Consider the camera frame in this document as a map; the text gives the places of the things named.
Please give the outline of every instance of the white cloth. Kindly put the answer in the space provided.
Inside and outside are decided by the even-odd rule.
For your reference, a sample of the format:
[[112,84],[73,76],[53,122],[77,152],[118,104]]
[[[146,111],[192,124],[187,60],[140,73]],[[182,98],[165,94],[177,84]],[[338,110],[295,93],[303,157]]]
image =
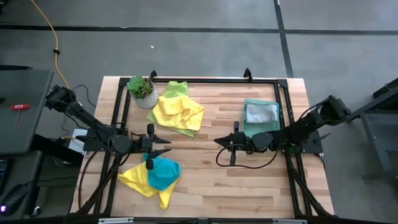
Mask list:
[[259,105],[247,103],[246,105],[246,123],[261,124],[278,121],[277,105]]

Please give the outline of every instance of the succulent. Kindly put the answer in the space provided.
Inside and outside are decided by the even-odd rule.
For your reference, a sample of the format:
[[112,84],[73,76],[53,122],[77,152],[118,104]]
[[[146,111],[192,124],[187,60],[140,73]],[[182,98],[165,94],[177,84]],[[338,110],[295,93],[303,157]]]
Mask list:
[[144,99],[154,90],[150,81],[148,78],[131,77],[127,83],[127,89],[136,99]]

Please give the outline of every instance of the blue cloth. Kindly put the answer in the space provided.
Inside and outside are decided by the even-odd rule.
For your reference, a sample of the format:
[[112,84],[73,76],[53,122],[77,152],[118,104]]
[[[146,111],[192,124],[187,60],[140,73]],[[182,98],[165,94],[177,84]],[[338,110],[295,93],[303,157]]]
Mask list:
[[[142,155],[143,161],[147,158],[147,153]],[[148,170],[148,184],[157,190],[165,190],[180,177],[181,166],[178,162],[160,156],[153,161],[154,168]]]

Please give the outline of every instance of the cable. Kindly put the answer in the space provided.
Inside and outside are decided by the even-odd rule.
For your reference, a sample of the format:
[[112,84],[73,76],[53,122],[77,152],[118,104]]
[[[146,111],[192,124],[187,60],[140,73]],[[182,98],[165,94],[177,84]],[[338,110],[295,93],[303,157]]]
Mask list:
[[323,158],[322,158],[322,156],[321,155],[319,155],[318,153],[314,153],[314,155],[316,155],[321,161],[322,161],[322,164],[323,164],[323,169],[324,170],[326,170],[326,167],[325,167],[325,161],[323,160]]
[[78,195],[77,195],[77,202],[78,202],[78,206],[79,209],[81,209],[81,202],[80,202],[80,198],[81,198],[81,185],[83,183],[83,177],[86,173],[87,170],[87,166],[90,163],[90,161],[94,158],[95,154],[97,154],[97,152],[94,152],[87,160],[85,167],[83,168],[83,171],[81,172],[81,176],[80,176],[80,181],[79,181],[79,188],[78,188]]
[[73,119],[71,116],[69,116],[69,114],[67,114],[67,113],[64,113],[64,114],[65,114],[65,116],[67,116],[68,118],[70,118],[70,119],[76,124],[76,126],[78,126],[78,128],[87,130],[87,128],[83,128],[82,126],[80,126],[80,125],[77,123],[77,121],[75,121],[75,119]]
[[34,0],[30,0],[32,2],[32,4],[36,7],[36,9],[41,13],[41,15],[43,16],[43,18],[47,21],[47,23],[49,24],[54,37],[55,37],[55,49],[53,50],[53,52],[55,53],[55,68],[57,69],[58,74],[61,76],[63,82],[66,84],[67,88],[69,88],[69,85],[66,81],[66,79],[63,77],[60,69],[58,68],[58,54],[60,53],[59,49],[58,49],[58,37],[57,37],[57,33],[55,32],[54,28],[51,25],[51,22],[49,21],[49,19],[47,18],[47,16],[45,16],[45,14],[42,12],[42,10],[40,9],[40,7],[34,2]]
[[86,88],[87,100],[88,100],[89,104],[93,105],[94,107],[97,107],[97,105],[95,105],[94,103],[91,102],[90,97],[88,96],[88,88],[87,88],[87,86],[86,86],[86,85],[78,85],[78,86],[73,87],[73,88],[72,88],[72,91],[73,91],[74,89],[78,88],[78,87],[84,87],[84,88]]
[[[54,100],[55,102],[59,102],[59,103],[63,103],[63,104],[66,104],[66,105],[68,105],[70,108],[72,108],[73,110],[75,110],[77,113],[79,113],[79,114],[81,114],[81,112],[80,111],[78,111],[76,108],[74,108],[71,104],[69,104],[69,103],[67,103],[67,102],[64,102],[64,101],[60,101],[60,100]],[[76,123],[76,125],[78,126],[78,127],[80,127],[79,125],[78,125],[78,123],[73,119],[73,118],[71,118],[68,114],[66,114],[66,113],[64,113],[65,115],[67,115],[70,119],[72,119],[75,123]],[[106,130],[105,128],[103,128],[103,127],[101,127],[101,126],[97,126],[97,127],[99,127],[99,128],[101,128],[102,130],[105,130],[105,131],[108,131],[108,130]],[[111,151],[111,148],[110,148],[110,146],[109,146],[109,142],[111,141],[111,136],[109,135],[108,136],[108,152],[110,153],[110,154],[112,154],[113,156],[116,156],[115,155],[115,153],[113,153],[112,151]]]
[[126,157],[124,158],[123,162],[121,162],[121,163],[119,164],[119,166],[123,166],[123,165],[126,163],[126,161],[129,159],[130,154],[131,154],[131,153],[128,153],[128,154],[126,155]]
[[[68,179],[68,178],[77,179],[77,177],[54,177],[54,178],[49,179],[49,180],[38,180],[38,182],[51,182],[53,180],[65,180],[65,179]],[[27,184],[30,184],[30,183],[33,183],[33,182],[35,182],[35,181],[32,180],[32,181],[26,182],[26,183],[24,183],[24,185],[27,185]]]
[[[133,136],[133,135],[138,136],[138,135],[137,135],[137,134],[134,134],[132,131],[130,132],[130,134],[131,134],[131,143],[130,143],[130,148],[131,148],[132,136]],[[126,155],[126,157],[125,157],[124,160],[119,164],[119,166],[123,166],[123,165],[126,163],[126,161],[129,159],[130,154],[131,154],[131,153],[128,153],[128,154]]]
[[318,106],[321,106],[324,102],[326,102],[326,101],[328,101],[328,100],[329,100],[329,99],[325,99],[325,100],[322,100],[321,102],[319,102],[319,103],[317,103],[317,104],[315,104],[315,105],[312,105],[311,107],[309,107],[308,109],[306,109],[306,110],[300,115],[300,117],[298,118],[298,120],[302,119],[303,116],[305,115],[305,113],[308,112],[310,109],[312,109],[312,108],[314,108],[314,107],[317,107],[315,110],[319,110],[319,107],[318,107]]
[[62,130],[64,130],[64,131],[66,131],[67,133],[66,134],[63,134],[63,135],[61,135],[60,137],[62,137],[62,136],[65,136],[65,135],[68,135],[69,134],[69,131],[68,130],[66,130],[63,126],[65,125],[65,123],[67,122],[67,120],[66,120],[66,116],[64,116],[63,117],[63,123],[62,123],[62,125],[61,125],[61,129]]
[[216,156],[216,163],[217,163],[217,165],[219,165],[220,167],[243,167],[243,168],[248,168],[248,169],[260,169],[260,168],[263,168],[263,167],[268,166],[269,164],[271,164],[271,162],[273,162],[273,161],[275,160],[276,155],[278,154],[278,150],[279,150],[280,143],[279,143],[279,145],[278,145],[278,148],[275,150],[274,157],[273,157],[269,162],[267,162],[266,164],[261,165],[261,166],[258,166],[258,167],[249,167],[249,166],[245,166],[245,165],[222,165],[222,164],[220,164],[220,163],[218,162],[218,157],[220,156],[220,154],[221,154],[225,149],[227,149],[227,148],[229,148],[229,147],[232,147],[232,146],[246,146],[246,145],[245,145],[245,144],[230,144],[229,146],[225,146],[224,148],[222,148],[222,150],[220,150],[220,151],[217,153],[217,156]]
[[145,134],[136,134],[136,133],[134,133],[134,132],[132,132],[131,131],[131,139],[132,139],[132,136],[137,136],[137,137],[142,137],[143,135],[145,135]]

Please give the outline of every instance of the metal bracket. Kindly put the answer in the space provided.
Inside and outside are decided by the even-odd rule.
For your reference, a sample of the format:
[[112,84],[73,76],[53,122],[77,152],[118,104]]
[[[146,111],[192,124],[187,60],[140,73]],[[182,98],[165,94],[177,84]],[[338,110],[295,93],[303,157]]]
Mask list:
[[293,220],[293,219],[273,219],[274,224],[307,224],[306,220]]
[[239,121],[234,121],[234,133],[239,131]]
[[156,77],[156,76],[157,76],[156,71],[155,71],[155,70],[152,70],[152,71],[150,72],[150,75],[149,75],[149,80],[154,79],[154,77]]
[[277,79],[276,82],[283,88],[288,88],[287,79]]
[[251,75],[249,68],[244,70],[243,78],[248,78],[249,82],[253,82],[253,76]]
[[306,143],[302,145],[302,153],[319,154],[323,153],[321,140],[327,135],[319,136],[319,131],[314,131],[308,137]]
[[130,78],[120,78],[119,79],[119,86],[124,86],[130,81]]
[[208,218],[198,218],[198,224],[209,224]]
[[98,224],[124,224],[133,223],[134,218],[100,218]]

